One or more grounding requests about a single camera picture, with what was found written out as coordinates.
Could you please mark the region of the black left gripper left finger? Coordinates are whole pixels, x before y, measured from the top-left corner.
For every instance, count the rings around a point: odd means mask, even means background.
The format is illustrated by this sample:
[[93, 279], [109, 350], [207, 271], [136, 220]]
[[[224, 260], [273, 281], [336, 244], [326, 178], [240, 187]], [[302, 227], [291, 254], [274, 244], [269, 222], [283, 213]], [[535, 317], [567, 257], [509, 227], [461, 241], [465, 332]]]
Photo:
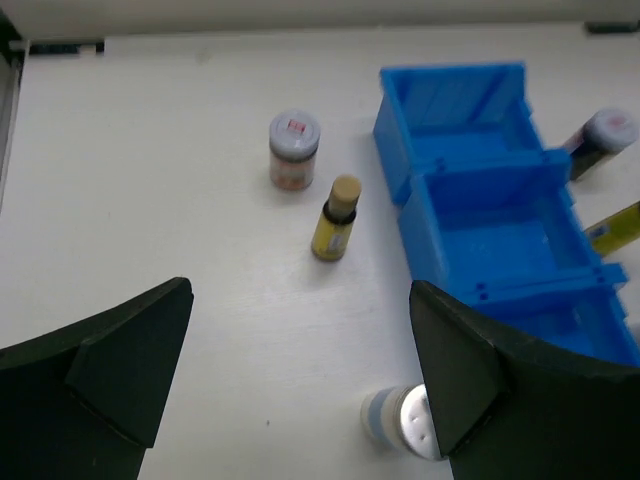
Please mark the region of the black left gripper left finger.
[[192, 311], [188, 279], [1, 351], [4, 479], [135, 479]]

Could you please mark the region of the silver-lid shaker jar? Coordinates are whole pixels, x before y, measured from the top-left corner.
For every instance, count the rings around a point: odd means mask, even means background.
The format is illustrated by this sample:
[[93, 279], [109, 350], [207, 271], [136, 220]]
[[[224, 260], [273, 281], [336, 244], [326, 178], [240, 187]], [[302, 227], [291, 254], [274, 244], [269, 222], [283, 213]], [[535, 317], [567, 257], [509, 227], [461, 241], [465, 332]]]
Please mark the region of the silver-lid shaker jar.
[[391, 387], [369, 394], [360, 420], [371, 439], [388, 449], [442, 461], [424, 384]]

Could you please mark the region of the yellow bottle tan cap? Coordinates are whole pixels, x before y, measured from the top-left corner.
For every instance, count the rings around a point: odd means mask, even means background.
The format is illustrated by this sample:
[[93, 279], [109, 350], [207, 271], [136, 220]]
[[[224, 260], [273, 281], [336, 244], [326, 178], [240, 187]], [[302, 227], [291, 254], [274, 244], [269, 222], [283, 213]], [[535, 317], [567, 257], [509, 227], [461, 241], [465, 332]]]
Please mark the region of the yellow bottle tan cap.
[[585, 230], [594, 251], [604, 257], [639, 239], [639, 202], [610, 215]]
[[333, 262], [344, 256], [361, 192], [361, 182], [355, 176], [340, 175], [334, 180], [311, 242], [318, 259]]

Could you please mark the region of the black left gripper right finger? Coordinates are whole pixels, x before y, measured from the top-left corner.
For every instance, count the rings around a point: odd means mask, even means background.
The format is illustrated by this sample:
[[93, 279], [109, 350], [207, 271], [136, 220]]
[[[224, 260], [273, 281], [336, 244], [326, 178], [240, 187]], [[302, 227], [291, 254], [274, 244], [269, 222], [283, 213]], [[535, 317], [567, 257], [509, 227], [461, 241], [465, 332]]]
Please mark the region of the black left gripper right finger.
[[410, 319], [457, 479], [635, 479], [639, 371], [493, 320], [426, 281]]

